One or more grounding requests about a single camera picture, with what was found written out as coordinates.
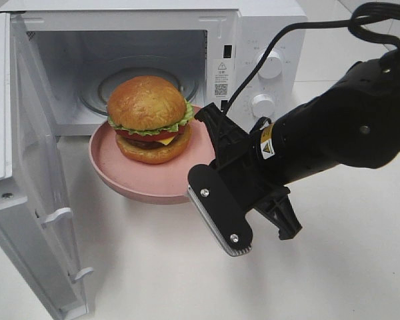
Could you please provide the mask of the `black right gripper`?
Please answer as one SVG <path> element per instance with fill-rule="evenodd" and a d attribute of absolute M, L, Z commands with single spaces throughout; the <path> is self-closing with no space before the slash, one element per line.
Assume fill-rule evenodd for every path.
<path fill-rule="evenodd" d="M 215 151 L 213 168 L 244 211 L 254 208 L 279 230 L 279 239 L 294 238 L 298 221 L 286 187 L 276 185 L 262 172 L 252 138 L 214 103 L 201 108 L 195 119 L 204 123 Z"/>

